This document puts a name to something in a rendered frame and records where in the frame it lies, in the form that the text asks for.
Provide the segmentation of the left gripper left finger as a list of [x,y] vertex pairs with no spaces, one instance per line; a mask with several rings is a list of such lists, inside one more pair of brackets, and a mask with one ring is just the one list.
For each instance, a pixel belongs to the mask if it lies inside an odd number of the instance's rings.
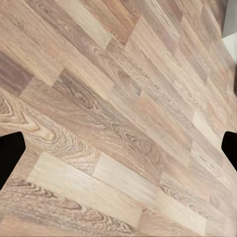
[[26,150],[21,131],[0,137],[0,190]]

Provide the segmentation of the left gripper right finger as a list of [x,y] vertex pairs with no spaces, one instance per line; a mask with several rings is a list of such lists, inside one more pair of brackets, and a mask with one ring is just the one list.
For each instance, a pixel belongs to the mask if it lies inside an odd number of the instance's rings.
[[225,131],[221,149],[237,171],[237,133]]

